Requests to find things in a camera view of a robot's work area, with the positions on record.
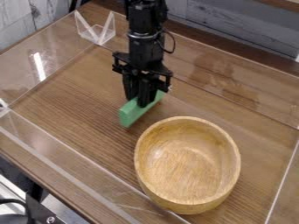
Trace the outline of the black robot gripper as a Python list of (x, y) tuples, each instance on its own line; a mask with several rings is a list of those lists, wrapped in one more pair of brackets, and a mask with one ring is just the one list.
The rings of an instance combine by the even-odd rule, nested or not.
[(168, 92), (174, 72), (164, 66), (164, 35), (151, 38), (128, 37), (128, 52), (114, 52), (112, 70), (123, 75), (126, 98), (138, 95), (144, 108), (155, 99), (155, 91)]

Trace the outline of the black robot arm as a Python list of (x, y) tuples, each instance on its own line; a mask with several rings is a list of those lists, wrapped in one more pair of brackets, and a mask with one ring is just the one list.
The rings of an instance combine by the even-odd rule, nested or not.
[(128, 52), (114, 52), (112, 70), (123, 75), (126, 98), (144, 108), (158, 91), (168, 92), (174, 72), (164, 66), (164, 0), (126, 0)]

